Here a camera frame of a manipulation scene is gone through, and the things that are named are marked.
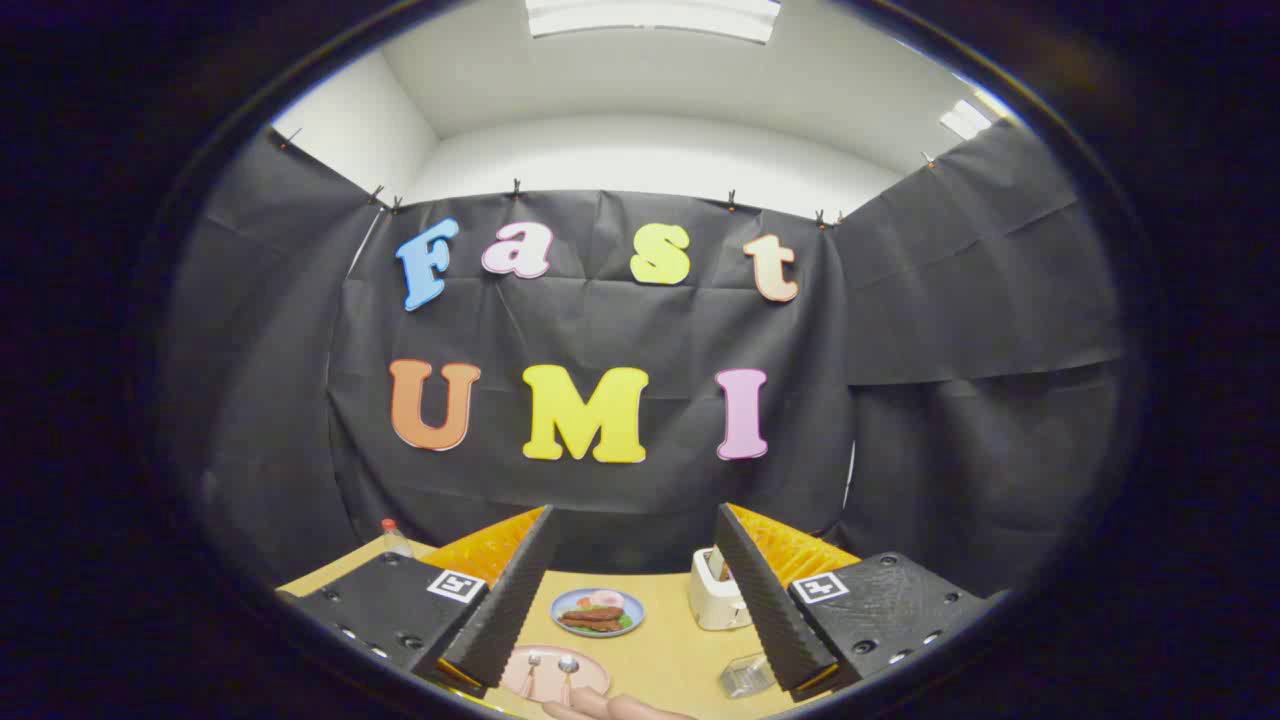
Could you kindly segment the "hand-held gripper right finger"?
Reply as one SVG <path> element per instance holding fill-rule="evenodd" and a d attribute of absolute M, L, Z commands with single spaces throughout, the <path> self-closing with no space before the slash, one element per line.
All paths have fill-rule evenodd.
<path fill-rule="evenodd" d="M 996 602 L 904 553 L 859 559 L 733 503 L 714 533 L 780 687 L 800 702 L 937 650 Z"/>

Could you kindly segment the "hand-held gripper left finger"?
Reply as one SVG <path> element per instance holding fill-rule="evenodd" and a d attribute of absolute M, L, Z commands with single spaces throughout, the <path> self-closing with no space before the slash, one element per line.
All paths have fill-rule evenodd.
<path fill-rule="evenodd" d="M 383 550 L 283 600 L 348 647 L 476 698 L 500 683 L 558 546 L 550 505 L 410 557 Z"/>

